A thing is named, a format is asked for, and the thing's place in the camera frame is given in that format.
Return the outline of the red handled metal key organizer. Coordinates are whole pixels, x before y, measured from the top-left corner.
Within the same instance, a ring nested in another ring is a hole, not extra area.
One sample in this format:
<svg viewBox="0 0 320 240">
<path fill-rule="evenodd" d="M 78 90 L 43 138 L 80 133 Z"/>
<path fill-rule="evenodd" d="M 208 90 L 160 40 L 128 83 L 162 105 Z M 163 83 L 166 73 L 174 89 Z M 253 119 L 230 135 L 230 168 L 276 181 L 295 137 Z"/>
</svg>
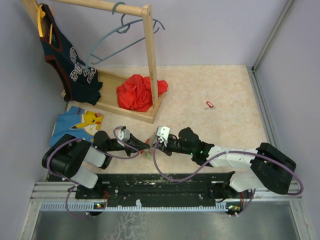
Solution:
<svg viewBox="0 0 320 240">
<path fill-rule="evenodd" d="M 144 156 L 147 159 L 151 159 L 153 156 L 153 150 L 154 150 L 154 144 L 156 143 L 158 137 L 156 133 L 153 133 L 146 141 L 145 143 L 149 145 L 149 148 L 143 149 L 140 151 L 140 154 Z"/>
</svg>

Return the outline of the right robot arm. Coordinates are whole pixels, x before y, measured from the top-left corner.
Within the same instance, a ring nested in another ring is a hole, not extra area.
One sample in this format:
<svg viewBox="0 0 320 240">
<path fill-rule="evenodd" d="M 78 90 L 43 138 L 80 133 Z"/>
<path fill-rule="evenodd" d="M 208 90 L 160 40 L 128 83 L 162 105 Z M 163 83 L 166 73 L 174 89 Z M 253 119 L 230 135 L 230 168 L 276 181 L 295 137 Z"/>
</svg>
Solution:
<svg viewBox="0 0 320 240">
<path fill-rule="evenodd" d="M 171 156 L 172 153 L 190 155 L 200 167 L 232 168 L 230 179 L 223 185 L 223 192 L 235 198 L 249 189 L 266 188 L 279 194 L 289 194 L 289 187 L 296 170 L 296 163 L 273 145 L 263 142 L 257 148 L 236 149 L 210 144 L 186 127 L 177 136 L 170 128 L 159 126 L 153 147 Z"/>
</svg>

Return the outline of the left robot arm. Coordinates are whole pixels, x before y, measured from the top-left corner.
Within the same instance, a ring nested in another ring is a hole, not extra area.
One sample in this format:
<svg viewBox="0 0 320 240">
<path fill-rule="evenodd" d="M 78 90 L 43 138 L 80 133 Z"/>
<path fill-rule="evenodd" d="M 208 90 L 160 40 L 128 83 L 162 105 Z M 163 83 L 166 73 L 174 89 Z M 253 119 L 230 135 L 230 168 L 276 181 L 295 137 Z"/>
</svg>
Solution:
<svg viewBox="0 0 320 240">
<path fill-rule="evenodd" d="M 124 160 L 137 157 L 141 151 L 150 147 L 140 141 L 125 127 L 117 127 L 114 138 L 100 130 L 95 133 L 93 143 L 70 134 L 63 135 L 43 156 L 41 164 L 51 175 L 68 180 L 86 188 L 91 197 L 103 195 L 104 186 L 97 174 L 83 166 L 83 162 L 100 169 L 106 169 L 115 155 L 109 152 L 124 151 Z"/>
</svg>

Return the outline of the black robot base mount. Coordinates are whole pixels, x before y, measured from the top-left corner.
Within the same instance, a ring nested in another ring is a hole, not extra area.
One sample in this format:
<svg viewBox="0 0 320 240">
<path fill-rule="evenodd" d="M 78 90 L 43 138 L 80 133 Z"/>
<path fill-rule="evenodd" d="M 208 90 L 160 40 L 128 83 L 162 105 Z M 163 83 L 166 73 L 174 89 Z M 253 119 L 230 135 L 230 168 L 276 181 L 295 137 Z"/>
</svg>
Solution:
<svg viewBox="0 0 320 240">
<path fill-rule="evenodd" d="M 214 207 L 240 194 L 228 183 L 230 173 L 198 173 L 185 182 L 173 182 L 159 174 L 100 174 L 92 189 L 79 186 L 78 200 L 102 199 L 108 207 Z"/>
</svg>

